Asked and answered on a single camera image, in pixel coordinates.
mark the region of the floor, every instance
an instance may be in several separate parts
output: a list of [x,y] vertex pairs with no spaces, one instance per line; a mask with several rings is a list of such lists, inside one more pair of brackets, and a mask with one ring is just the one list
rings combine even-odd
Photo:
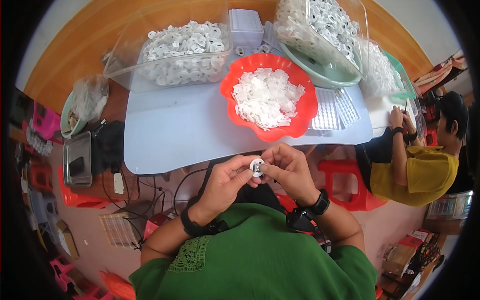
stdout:
[[[308,162],[314,179],[315,186],[324,186],[324,173],[317,170],[320,159],[341,159],[353,158],[353,147],[341,146],[331,154],[325,155],[323,150],[315,150],[308,156]],[[54,170],[57,170],[62,162],[62,146],[54,144],[53,152],[48,157]],[[206,168],[208,162],[203,162],[189,167],[189,172]],[[138,250],[127,250],[110,246],[98,215],[113,213],[118,210],[113,204],[105,209],[73,208],[66,207],[62,201],[57,173],[53,175],[54,194],[57,198],[59,216],[64,220],[72,232],[77,251],[80,255],[73,264],[87,278],[95,284],[105,287],[99,276],[99,270],[109,271],[127,279],[128,276],[140,266],[140,252]],[[169,182],[165,182],[161,176],[155,177],[156,186],[166,190],[165,210],[171,207],[173,193],[181,179],[185,176],[182,170],[178,169],[171,173]],[[183,184],[177,195],[177,200],[187,201],[195,196],[202,185],[204,172],[191,175]],[[334,195],[338,199],[349,197],[349,193],[356,193],[355,178],[343,177],[334,178]],[[152,177],[141,177],[141,182],[153,184]],[[284,193],[280,185],[270,183],[275,192]],[[151,200],[153,198],[152,187],[140,184],[140,198],[138,201]],[[161,203],[155,207],[155,213],[161,211]],[[407,233],[421,227],[425,214],[425,207],[410,207],[393,201],[369,212],[353,212],[362,226],[365,236],[365,248],[367,257],[373,266],[380,271],[382,264],[383,250],[389,243],[394,243]]]

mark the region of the person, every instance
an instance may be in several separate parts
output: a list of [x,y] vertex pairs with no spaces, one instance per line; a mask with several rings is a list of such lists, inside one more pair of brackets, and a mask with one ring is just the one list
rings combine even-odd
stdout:
[[[436,107],[440,111],[436,147],[421,146],[410,115],[394,106],[393,129],[382,137],[355,146],[366,188],[377,198],[410,206],[437,200],[452,186],[467,131],[468,110],[461,95],[448,92]],[[411,137],[405,149],[403,127]]]
[[[260,157],[262,179],[249,169]],[[322,197],[305,155],[285,143],[216,164],[200,199],[147,239],[140,268],[129,277],[136,299],[375,299],[378,274],[355,217],[334,203],[314,217],[331,240],[329,256],[314,237],[287,227],[270,179],[300,207]],[[187,233],[189,222],[205,228],[214,220],[228,229]]]

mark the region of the white plastic disc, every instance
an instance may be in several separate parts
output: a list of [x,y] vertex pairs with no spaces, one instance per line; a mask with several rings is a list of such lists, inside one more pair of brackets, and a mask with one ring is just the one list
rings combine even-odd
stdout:
[[260,177],[264,173],[258,168],[259,165],[264,164],[265,162],[261,158],[256,158],[250,163],[250,170],[253,171],[254,177]]

